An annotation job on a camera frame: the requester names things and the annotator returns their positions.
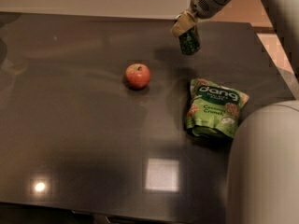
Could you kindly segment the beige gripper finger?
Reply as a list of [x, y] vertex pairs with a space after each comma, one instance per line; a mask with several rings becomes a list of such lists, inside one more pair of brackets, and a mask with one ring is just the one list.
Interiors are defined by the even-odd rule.
[[192, 29], [197, 23], [197, 19], [190, 11], [184, 11], [177, 16], [175, 24], [171, 28], [170, 32], [174, 37], [179, 37], [190, 29]]

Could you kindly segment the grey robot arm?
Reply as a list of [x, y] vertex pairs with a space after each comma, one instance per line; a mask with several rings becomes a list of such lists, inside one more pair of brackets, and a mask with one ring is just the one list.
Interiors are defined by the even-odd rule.
[[[231, 0], [191, 0], [172, 34], [213, 17]], [[287, 53], [299, 64], [299, 0], [261, 0]], [[231, 146], [225, 224], [299, 224], [299, 101], [263, 107], [248, 116]]]

